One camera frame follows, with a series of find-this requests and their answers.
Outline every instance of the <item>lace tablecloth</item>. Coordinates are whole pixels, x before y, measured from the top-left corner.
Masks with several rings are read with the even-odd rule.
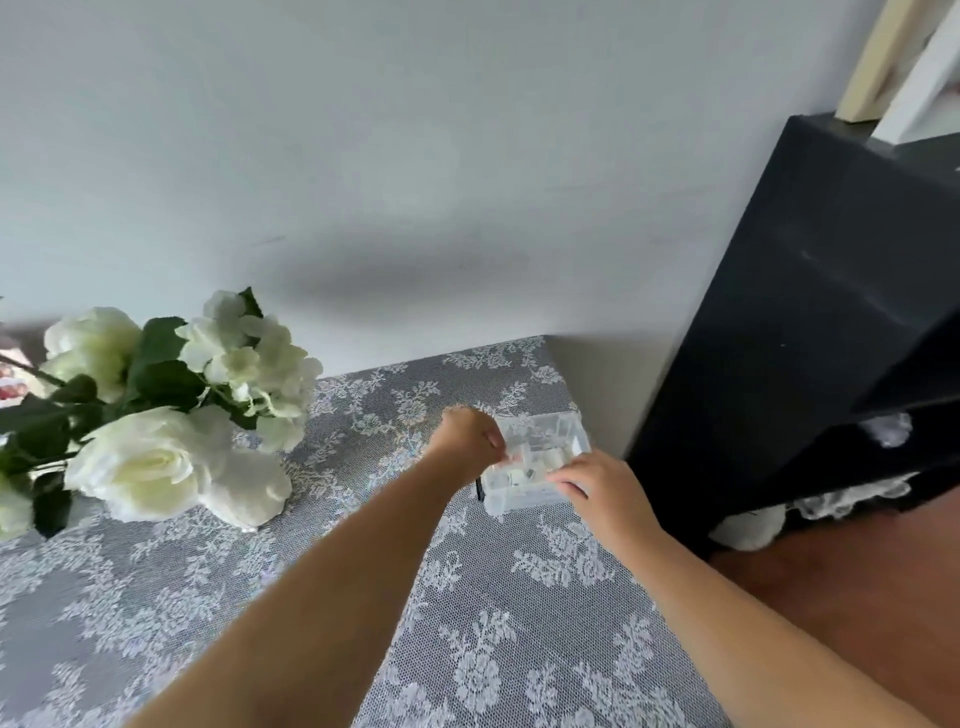
[[[541,338],[323,379],[255,534],[204,509],[94,512],[0,544],[0,728],[118,725],[315,539],[418,455],[443,408],[574,406]],[[450,503],[358,726],[728,725],[647,594],[564,504]]]

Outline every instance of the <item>wooden floor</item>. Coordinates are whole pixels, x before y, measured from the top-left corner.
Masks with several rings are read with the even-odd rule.
[[[960,728],[960,488],[712,564],[945,728]]]

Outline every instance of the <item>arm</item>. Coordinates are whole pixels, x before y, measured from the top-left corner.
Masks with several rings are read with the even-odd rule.
[[[626,463],[595,452],[550,479],[657,602],[738,728],[932,726],[667,535]]]
[[[420,462],[301,556],[130,728],[349,725],[447,502],[503,451],[493,419],[447,409]]]

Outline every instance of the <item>plastic compartment organizer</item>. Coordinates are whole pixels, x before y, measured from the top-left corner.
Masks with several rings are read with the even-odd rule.
[[[491,516],[517,508],[550,505],[564,500],[546,474],[561,468],[590,443],[580,415],[555,412],[533,417],[498,417],[507,442],[507,460],[480,476],[484,507]]]

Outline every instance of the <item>person's right arm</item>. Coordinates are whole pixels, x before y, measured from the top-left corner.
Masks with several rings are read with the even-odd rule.
[[[671,538],[623,461],[588,453],[550,479],[657,602],[738,728],[933,725]]]

